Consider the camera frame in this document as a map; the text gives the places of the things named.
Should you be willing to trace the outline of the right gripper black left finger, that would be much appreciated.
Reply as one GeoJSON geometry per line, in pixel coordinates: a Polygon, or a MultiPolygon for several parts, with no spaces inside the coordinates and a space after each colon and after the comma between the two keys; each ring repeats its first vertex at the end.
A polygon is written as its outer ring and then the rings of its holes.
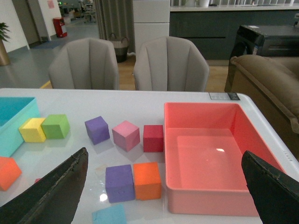
{"type": "Polygon", "coordinates": [[[2,224],[70,224],[85,185],[88,152],[81,148],[0,208],[2,224]]]}

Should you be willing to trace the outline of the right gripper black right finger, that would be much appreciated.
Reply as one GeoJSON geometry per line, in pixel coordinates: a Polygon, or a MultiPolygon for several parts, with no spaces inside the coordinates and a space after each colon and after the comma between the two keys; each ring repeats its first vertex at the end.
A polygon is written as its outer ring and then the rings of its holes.
{"type": "Polygon", "coordinates": [[[251,151],[242,156],[247,188],[264,224],[299,222],[299,182],[251,151]]]}

